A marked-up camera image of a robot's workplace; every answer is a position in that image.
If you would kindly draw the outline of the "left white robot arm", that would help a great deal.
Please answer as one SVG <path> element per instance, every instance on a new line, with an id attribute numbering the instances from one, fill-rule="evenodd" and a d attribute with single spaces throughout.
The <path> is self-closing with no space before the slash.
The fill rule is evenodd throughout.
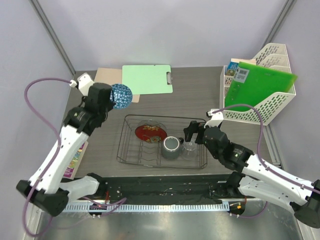
<path id="1" fill-rule="evenodd" d="M 93 131 L 102 126 L 114 106 L 112 87 L 108 84 L 93 83 L 87 89 L 79 87 L 79 90 L 84 96 L 84 106 L 68 112 L 61 130 L 54 131 L 57 141 L 42 165 L 28 180 L 20 180 L 16 185 L 27 203 L 52 217 L 58 216 L 72 201 L 86 196 L 100 200 L 107 192 L 102 177 L 95 173 L 62 182 L 76 152 Z"/>

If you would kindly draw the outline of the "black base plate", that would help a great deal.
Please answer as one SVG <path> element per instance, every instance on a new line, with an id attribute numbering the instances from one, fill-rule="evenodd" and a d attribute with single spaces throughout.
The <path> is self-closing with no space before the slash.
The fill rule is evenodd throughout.
<path id="1" fill-rule="evenodd" d="M 127 205 L 204 205 L 224 199 L 243 199 L 236 187 L 240 178 L 232 174 L 156 175 L 103 177 L 91 200 L 115 203 L 126 198 Z"/>

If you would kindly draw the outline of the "white file organizer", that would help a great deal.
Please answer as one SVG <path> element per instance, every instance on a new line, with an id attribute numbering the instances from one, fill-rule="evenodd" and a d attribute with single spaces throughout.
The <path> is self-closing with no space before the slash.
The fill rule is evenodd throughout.
<path id="1" fill-rule="evenodd" d="M 241 61 L 229 74 L 220 74 L 219 107 L 225 120 L 267 126 L 296 96 L 297 75 L 291 71 L 287 47 L 268 43 L 254 57 L 255 64 Z"/>

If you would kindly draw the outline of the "green clipboard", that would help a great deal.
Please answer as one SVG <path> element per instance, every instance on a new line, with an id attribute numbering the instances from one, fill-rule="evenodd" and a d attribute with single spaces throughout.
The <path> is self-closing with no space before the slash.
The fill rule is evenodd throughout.
<path id="1" fill-rule="evenodd" d="M 123 65 L 122 83 L 130 88 L 133 95 L 171 94 L 173 84 L 171 66 L 158 65 Z"/>

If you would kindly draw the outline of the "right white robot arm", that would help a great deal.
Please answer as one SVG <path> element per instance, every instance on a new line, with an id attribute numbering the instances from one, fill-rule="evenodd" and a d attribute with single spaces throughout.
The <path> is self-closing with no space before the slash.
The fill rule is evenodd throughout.
<path id="1" fill-rule="evenodd" d="M 303 224 L 320 227 L 320 182 L 292 175 L 260 159 L 252 150 L 231 142 L 219 126 L 191 121 L 184 128 L 185 141 L 204 145 L 214 159 L 232 171 L 226 182 L 226 193 L 262 199 L 292 214 Z"/>

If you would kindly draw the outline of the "clear glass tumbler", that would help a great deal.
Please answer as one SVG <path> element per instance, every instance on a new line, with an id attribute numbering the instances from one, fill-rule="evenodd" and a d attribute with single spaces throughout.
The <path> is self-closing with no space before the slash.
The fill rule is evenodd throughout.
<path id="1" fill-rule="evenodd" d="M 198 153 L 198 145 L 194 141 L 184 142 L 181 148 L 181 156 L 185 160 L 195 160 Z"/>

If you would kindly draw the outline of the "green plastic folder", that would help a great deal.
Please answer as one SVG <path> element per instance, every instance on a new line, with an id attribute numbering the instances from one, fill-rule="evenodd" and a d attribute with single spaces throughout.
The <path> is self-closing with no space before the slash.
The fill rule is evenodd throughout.
<path id="1" fill-rule="evenodd" d="M 276 92 L 287 93 L 297 78 L 293 73 L 240 62 L 224 98 L 224 106 L 246 104 L 255 107 Z"/>

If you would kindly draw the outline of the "blue patterned bowl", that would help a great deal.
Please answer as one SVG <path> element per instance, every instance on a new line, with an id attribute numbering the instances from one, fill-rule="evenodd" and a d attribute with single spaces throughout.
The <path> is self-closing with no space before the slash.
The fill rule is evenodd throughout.
<path id="1" fill-rule="evenodd" d="M 113 109 L 125 109 L 131 104 L 133 93 L 126 85 L 116 83 L 111 86 L 110 100 L 113 103 Z"/>

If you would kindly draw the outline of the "grey ceramic mug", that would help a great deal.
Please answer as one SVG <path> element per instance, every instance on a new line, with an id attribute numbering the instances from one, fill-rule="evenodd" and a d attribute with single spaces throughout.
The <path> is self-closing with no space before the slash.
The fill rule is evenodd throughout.
<path id="1" fill-rule="evenodd" d="M 182 137 L 168 136 L 161 146 L 161 155 L 166 160 L 176 160 L 181 151 L 184 139 Z"/>

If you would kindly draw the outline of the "purple treehouse book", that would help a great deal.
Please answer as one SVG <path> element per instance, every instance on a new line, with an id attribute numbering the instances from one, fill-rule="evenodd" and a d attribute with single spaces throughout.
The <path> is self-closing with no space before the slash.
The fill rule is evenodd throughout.
<path id="1" fill-rule="evenodd" d="M 63 178 L 73 180 L 81 164 L 88 142 L 84 142 L 73 156 L 69 166 L 66 168 Z"/>

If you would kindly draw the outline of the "blue booklet in organizer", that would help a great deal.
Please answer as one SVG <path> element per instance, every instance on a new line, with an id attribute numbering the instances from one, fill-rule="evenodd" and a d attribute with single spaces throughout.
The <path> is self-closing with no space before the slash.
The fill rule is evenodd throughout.
<path id="1" fill-rule="evenodd" d="M 240 62 L 240 59 L 232 58 L 228 64 L 228 66 L 226 67 L 225 75 L 233 77 L 236 73 L 239 62 Z"/>

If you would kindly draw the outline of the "red floral plate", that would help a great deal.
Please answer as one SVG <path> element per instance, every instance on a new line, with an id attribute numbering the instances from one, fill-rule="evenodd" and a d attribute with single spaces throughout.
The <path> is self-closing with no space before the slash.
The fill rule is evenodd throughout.
<path id="1" fill-rule="evenodd" d="M 134 133 L 140 140 L 147 143 L 160 143 L 168 136 L 162 127 L 150 124 L 138 126 Z"/>

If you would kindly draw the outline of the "beige folder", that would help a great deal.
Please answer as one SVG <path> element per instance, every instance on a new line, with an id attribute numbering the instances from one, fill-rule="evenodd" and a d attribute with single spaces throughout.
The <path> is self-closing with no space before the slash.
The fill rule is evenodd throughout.
<path id="1" fill-rule="evenodd" d="M 122 84 L 122 75 L 122 69 L 99 67 L 94 81 L 97 83 L 105 83 L 110 86 L 114 84 Z"/>

